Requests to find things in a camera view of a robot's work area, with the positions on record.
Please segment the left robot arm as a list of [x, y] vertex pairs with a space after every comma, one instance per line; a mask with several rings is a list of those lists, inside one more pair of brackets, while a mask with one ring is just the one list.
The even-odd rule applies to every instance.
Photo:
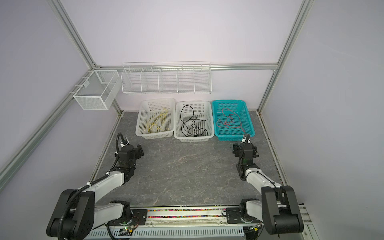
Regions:
[[104, 176], [81, 188], [61, 193], [47, 225], [47, 236], [59, 240], [83, 240], [92, 230], [108, 226], [112, 221], [123, 225], [133, 222], [135, 216], [128, 201], [97, 205], [100, 199], [134, 176], [137, 160], [145, 154], [141, 145], [131, 145], [122, 133], [118, 133], [115, 147], [115, 161]]

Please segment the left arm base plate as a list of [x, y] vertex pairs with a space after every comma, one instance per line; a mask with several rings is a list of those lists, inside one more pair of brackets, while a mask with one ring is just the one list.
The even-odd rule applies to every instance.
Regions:
[[109, 226], [144, 226], [146, 224], [148, 215], [147, 209], [133, 209], [131, 210], [130, 219], [121, 217], [117, 220], [112, 220], [109, 222]]

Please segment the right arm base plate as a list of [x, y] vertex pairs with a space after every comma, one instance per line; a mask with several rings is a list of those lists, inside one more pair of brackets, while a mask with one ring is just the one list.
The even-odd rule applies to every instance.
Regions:
[[239, 207], [225, 208], [222, 211], [223, 216], [226, 218], [228, 224], [260, 224], [261, 221], [242, 214]]

